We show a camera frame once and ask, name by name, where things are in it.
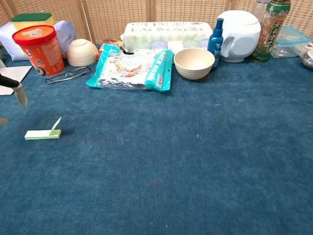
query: orange plastic tub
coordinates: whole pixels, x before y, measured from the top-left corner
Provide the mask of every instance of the orange plastic tub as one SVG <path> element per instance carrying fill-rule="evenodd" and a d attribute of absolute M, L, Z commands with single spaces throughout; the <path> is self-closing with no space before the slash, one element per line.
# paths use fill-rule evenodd
<path fill-rule="evenodd" d="M 56 35 L 53 26 L 37 25 L 17 31 L 12 38 L 40 75 L 51 76 L 64 69 Z"/>

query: blue carpet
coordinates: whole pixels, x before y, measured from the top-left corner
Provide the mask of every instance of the blue carpet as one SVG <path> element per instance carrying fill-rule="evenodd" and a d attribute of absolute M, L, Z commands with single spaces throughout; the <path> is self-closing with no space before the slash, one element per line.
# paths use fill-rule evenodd
<path fill-rule="evenodd" d="M 0 96 L 0 234 L 313 234 L 299 58 L 221 61 L 198 82 L 173 68 L 166 93 L 92 89 L 91 69 L 52 85 L 32 69 L 25 108 Z M 24 139 L 61 116 L 59 139 Z"/>

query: beige bowl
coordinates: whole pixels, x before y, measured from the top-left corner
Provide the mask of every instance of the beige bowl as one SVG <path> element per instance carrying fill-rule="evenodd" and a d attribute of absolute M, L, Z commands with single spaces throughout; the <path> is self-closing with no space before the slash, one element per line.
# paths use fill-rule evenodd
<path fill-rule="evenodd" d="M 67 61 L 72 66 L 87 66 L 96 62 L 98 49 L 91 41 L 77 39 L 67 48 Z"/>
<path fill-rule="evenodd" d="M 214 64 L 214 55 L 201 48 L 187 48 L 174 56 L 178 73 L 189 80 L 205 77 Z"/>

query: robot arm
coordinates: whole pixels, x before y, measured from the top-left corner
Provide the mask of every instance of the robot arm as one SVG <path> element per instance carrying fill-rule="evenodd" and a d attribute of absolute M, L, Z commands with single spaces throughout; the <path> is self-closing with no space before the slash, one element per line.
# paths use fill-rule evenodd
<path fill-rule="evenodd" d="M 15 91 L 15 96 L 21 106 L 27 105 L 27 96 L 21 83 L 11 78 L 2 76 L 0 73 L 0 86 L 12 88 Z"/>

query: blue spray bottle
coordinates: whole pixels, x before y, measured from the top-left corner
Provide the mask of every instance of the blue spray bottle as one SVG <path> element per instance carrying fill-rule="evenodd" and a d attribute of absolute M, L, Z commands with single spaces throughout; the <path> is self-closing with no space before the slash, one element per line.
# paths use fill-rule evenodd
<path fill-rule="evenodd" d="M 223 44 L 223 18 L 218 18 L 216 21 L 216 26 L 213 30 L 213 34 L 211 35 L 209 39 L 209 44 L 207 46 L 207 50 L 211 52 L 215 57 L 215 62 L 212 66 L 211 71 L 214 71 L 217 69 L 217 65 L 219 63 L 222 44 Z"/>

